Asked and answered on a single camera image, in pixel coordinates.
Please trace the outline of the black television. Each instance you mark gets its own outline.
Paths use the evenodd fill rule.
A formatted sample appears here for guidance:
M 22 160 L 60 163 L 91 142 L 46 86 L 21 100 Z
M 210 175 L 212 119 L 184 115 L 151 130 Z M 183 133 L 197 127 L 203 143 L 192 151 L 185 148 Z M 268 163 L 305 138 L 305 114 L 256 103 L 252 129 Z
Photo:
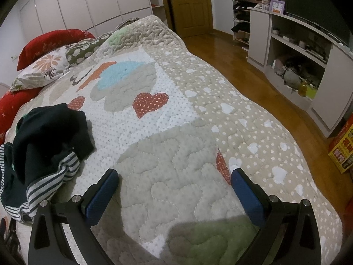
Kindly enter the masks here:
M 352 26 L 346 6 L 338 0 L 285 0 L 287 14 L 301 18 L 349 45 Z

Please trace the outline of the olive cloud pattern pillow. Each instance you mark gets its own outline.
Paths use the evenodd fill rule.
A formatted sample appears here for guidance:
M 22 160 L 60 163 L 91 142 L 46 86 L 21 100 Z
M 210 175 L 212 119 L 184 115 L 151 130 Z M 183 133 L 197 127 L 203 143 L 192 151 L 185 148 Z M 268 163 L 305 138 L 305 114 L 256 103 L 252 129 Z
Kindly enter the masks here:
M 97 38 L 81 40 L 70 46 L 65 55 L 70 66 L 76 66 L 90 57 L 110 36 L 112 32 L 105 33 Z

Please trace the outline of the yellow red cardboard box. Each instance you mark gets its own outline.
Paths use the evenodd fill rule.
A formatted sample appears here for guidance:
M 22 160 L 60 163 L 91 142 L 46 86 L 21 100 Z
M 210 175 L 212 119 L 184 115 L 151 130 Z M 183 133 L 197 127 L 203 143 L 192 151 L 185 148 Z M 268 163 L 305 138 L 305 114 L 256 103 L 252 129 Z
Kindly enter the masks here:
M 346 127 L 338 141 L 334 142 L 329 157 L 341 174 L 352 167 L 352 125 Z

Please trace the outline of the white tv cabinet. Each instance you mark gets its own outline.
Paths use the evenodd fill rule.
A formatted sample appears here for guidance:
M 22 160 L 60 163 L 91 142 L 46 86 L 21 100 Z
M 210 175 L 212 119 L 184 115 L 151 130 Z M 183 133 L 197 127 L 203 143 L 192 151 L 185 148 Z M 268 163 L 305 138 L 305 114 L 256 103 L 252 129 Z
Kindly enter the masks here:
M 312 98 L 301 97 L 275 74 L 278 59 L 301 66 L 318 80 Z M 248 63 L 283 96 L 306 111 L 325 137 L 352 105 L 352 53 L 324 32 L 283 14 L 252 8 Z

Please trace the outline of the patchwork heart quilt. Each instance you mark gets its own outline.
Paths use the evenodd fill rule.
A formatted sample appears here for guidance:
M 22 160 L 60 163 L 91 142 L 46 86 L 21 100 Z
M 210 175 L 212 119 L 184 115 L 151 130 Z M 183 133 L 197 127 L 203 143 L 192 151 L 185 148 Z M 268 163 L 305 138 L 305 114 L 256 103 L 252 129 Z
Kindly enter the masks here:
M 230 185 L 238 166 L 267 194 L 308 199 L 319 263 L 338 255 L 342 222 L 290 132 L 156 16 L 115 31 L 15 121 L 62 103 L 84 112 L 94 150 L 54 199 L 82 193 L 107 168 L 118 171 L 119 192 L 93 227 L 114 264 L 236 262 L 257 232 Z

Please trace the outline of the wooden door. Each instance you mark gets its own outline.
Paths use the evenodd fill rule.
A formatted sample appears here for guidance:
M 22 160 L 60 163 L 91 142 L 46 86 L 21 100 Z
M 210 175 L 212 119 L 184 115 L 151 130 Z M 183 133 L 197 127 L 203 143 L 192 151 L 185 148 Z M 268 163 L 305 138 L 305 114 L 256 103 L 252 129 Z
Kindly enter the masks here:
M 211 0 L 171 0 L 177 34 L 182 37 L 213 30 Z

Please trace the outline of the floral white pillow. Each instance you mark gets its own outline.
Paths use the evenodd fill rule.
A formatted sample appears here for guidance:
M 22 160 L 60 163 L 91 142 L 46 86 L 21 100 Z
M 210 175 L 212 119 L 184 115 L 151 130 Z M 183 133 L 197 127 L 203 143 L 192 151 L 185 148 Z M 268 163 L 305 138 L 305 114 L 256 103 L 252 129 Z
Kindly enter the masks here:
M 10 91 L 36 89 L 47 86 L 64 75 L 70 68 L 66 51 L 73 44 L 64 45 L 43 55 L 27 66 L 13 81 Z

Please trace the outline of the navy striped pants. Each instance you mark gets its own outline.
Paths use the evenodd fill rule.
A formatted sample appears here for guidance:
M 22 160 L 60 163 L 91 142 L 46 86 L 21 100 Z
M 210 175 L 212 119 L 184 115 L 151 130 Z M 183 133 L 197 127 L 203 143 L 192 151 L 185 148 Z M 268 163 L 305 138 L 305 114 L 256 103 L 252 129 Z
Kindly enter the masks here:
M 39 204 L 74 178 L 93 150 L 84 112 L 58 104 L 25 114 L 13 141 L 1 145 L 1 203 L 7 214 L 31 223 Z

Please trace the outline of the cluttered shoe rack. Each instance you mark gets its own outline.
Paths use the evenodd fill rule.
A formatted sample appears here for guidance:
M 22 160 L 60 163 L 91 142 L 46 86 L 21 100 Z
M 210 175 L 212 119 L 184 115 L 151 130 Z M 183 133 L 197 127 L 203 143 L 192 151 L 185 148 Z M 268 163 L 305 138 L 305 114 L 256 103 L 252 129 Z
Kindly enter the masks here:
M 233 4 L 233 40 L 248 51 L 250 44 L 250 10 L 257 8 L 269 10 L 270 0 L 232 0 Z

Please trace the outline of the yellow bottle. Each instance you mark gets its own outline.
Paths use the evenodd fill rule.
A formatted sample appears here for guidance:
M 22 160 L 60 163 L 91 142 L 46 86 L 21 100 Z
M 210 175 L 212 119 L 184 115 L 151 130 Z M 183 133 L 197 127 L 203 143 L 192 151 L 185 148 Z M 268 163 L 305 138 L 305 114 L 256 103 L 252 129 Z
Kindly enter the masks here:
M 307 81 L 303 79 L 297 91 L 301 97 L 306 97 L 307 85 Z

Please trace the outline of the white wardrobe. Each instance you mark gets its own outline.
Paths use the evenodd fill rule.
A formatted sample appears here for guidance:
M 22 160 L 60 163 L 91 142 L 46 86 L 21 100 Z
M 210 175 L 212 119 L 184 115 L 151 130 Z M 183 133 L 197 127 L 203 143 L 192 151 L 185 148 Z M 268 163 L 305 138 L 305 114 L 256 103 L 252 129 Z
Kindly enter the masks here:
M 126 20 L 153 14 L 167 21 L 163 0 L 19 0 L 17 5 L 27 41 L 59 29 L 100 36 Z

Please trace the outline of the long red bolster pillow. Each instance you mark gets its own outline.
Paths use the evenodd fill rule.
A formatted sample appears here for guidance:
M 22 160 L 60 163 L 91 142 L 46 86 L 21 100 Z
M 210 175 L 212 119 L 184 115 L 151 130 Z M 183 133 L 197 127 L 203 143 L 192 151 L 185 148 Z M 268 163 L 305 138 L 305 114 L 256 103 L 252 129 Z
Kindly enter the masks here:
M 31 65 L 43 55 L 58 49 L 64 45 L 76 44 L 77 42 L 94 38 L 90 32 L 79 29 L 54 30 L 37 36 L 31 40 L 19 55 L 17 70 L 21 73 L 27 66 Z M 13 120 L 19 108 L 34 98 L 41 88 L 20 90 L 11 92 L 8 90 L 1 97 L 1 143 L 5 141 L 5 134 L 13 124 Z

